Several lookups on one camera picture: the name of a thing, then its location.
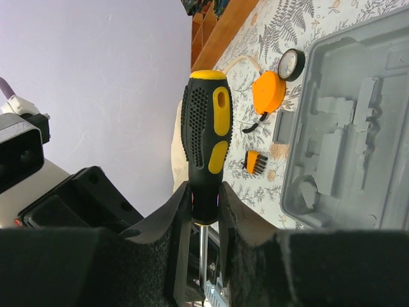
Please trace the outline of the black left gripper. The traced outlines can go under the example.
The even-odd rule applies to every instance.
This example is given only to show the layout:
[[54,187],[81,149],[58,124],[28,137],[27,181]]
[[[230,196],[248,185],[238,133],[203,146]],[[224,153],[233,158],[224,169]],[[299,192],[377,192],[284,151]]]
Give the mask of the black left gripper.
[[98,166],[71,175],[17,215],[17,224],[30,228],[126,229],[141,220]]

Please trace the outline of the short yellow black screwdriver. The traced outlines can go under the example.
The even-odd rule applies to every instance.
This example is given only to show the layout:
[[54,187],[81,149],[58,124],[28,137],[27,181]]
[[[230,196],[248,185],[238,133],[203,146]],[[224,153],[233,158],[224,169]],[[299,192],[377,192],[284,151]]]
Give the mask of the short yellow black screwdriver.
[[191,73],[181,105],[181,140],[199,226],[199,284],[207,280],[208,227],[218,220],[219,187],[232,138],[233,106],[225,73]]

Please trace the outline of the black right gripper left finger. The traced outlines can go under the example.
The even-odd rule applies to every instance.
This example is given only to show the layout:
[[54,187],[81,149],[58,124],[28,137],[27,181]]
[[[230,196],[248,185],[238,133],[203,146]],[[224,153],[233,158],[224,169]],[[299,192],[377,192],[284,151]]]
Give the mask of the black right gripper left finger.
[[1,231],[2,306],[182,306],[191,189],[179,186],[141,222]]

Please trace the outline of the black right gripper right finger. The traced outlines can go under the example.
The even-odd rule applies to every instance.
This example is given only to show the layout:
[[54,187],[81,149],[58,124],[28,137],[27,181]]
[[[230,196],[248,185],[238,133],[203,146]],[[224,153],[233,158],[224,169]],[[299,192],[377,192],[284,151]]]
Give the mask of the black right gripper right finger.
[[219,190],[231,306],[407,306],[408,233],[281,230]]

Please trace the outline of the grey plastic tool case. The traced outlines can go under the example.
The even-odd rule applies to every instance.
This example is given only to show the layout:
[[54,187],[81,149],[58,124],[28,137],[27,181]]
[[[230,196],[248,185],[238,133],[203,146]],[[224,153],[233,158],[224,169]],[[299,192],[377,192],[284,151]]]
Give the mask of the grey plastic tool case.
[[319,39],[296,111],[281,210],[311,228],[408,229],[408,7]]

